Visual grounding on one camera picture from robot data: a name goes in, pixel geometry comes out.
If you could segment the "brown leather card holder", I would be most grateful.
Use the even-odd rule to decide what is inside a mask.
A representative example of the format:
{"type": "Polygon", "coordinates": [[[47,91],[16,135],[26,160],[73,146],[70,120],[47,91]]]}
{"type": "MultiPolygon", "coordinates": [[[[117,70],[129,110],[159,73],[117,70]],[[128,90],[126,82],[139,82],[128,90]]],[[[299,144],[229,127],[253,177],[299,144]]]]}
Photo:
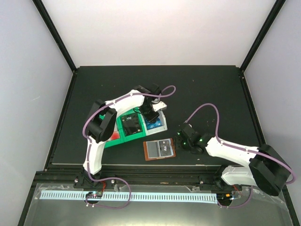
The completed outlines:
{"type": "Polygon", "coordinates": [[[143,142],[143,150],[146,161],[173,158],[176,156],[172,138],[145,141],[143,142]]]}

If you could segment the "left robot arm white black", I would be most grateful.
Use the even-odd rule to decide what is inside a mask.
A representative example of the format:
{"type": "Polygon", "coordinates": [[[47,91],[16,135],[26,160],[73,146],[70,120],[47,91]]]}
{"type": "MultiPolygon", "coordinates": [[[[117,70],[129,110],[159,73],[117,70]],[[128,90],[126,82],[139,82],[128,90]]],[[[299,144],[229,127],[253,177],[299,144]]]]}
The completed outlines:
{"type": "Polygon", "coordinates": [[[108,101],[96,100],[82,129],[87,139],[87,153],[83,164],[88,172],[84,182],[98,187],[102,157],[106,147],[165,131],[166,121],[162,111],[166,104],[160,101],[160,87],[136,86],[128,93],[108,101]]]}

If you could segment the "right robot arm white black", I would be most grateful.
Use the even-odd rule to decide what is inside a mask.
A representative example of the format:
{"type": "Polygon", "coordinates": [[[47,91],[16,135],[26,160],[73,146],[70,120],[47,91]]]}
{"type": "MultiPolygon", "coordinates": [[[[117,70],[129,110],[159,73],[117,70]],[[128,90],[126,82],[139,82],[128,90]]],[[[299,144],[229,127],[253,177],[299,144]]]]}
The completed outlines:
{"type": "Polygon", "coordinates": [[[227,166],[214,177],[220,190],[232,185],[256,186],[270,196],[278,196],[291,175],[284,159],[270,145],[246,146],[220,139],[216,135],[201,135],[184,123],[176,133],[176,142],[191,153],[206,153],[226,159],[237,166],[227,166]]]}

